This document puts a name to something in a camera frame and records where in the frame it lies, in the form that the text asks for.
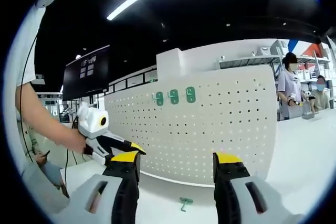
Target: monitor screen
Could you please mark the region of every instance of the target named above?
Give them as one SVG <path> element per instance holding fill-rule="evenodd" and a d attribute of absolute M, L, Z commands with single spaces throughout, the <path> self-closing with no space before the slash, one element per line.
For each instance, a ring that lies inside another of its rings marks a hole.
<path fill-rule="evenodd" d="M 63 100 L 102 93 L 109 86 L 110 46 L 97 49 L 66 65 Z"/>

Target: white pegboard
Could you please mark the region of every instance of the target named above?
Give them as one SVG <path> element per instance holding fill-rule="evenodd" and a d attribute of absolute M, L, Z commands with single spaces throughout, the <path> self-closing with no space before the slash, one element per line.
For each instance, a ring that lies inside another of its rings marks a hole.
<path fill-rule="evenodd" d="M 185 89 L 193 86 L 196 102 Z M 177 89 L 172 105 L 167 92 Z M 152 94 L 163 92 L 164 105 Z M 142 146 L 141 171 L 183 183 L 213 185 L 213 152 L 238 155 L 250 174 L 266 178 L 277 105 L 267 65 L 202 72 L 109 94 L 109 130 Z"/>

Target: black ceiling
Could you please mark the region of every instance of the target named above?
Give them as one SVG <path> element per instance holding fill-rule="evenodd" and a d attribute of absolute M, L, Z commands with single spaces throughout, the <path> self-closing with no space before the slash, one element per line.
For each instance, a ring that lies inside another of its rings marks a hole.
<path fill-rule="evenodd" d="M 156 54 L 176 47 L 248 38 L 318 42 L 333 33 L 336 13 L 333 0 L 139 0 L 108 21 L 124 1 L 55 0 L 47 7 L 35 53 L 36 73 L 44 74 L 46 85 L 37 91 L 58 92 L 67 63 L 107 44 L 112 81 L 154 65 Z"/>

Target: white table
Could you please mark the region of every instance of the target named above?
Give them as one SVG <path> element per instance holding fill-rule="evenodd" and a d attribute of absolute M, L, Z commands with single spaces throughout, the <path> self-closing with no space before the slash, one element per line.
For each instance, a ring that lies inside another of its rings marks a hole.
<path fill-rule="evenodd" d="M 278 122 L 274 155 L 267 182 L 282 195 L 294 214 L 307 214 L 327 188 L 336 165 L 336 110 L 315 118 Z M 72 192 L 104 166 L 95 161 L 67 168 L 67 188 Z M 146 175 L 140 179 L 137 223 L 217 223 L 212 188 L 178 185 Z M 192 198 L 187 212 L 179 197 Z"/>

